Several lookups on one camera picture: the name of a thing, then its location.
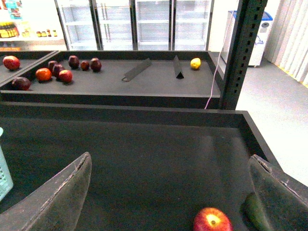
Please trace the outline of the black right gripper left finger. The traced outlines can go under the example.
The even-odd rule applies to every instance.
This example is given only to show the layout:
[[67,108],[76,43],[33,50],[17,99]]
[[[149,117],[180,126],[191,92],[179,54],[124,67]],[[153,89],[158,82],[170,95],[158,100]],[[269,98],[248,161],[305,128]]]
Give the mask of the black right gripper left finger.
[[0,215],[2,231],[73,231],[89,189],[92,159],[85,152]]

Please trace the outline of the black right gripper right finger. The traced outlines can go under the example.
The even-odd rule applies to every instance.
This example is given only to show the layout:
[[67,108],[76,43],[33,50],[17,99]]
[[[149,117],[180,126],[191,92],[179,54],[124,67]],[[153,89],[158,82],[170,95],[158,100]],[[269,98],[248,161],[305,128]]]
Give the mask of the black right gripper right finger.
[[308,187],[258,155],[249,159],[253,190],[272,231],[308,229]]

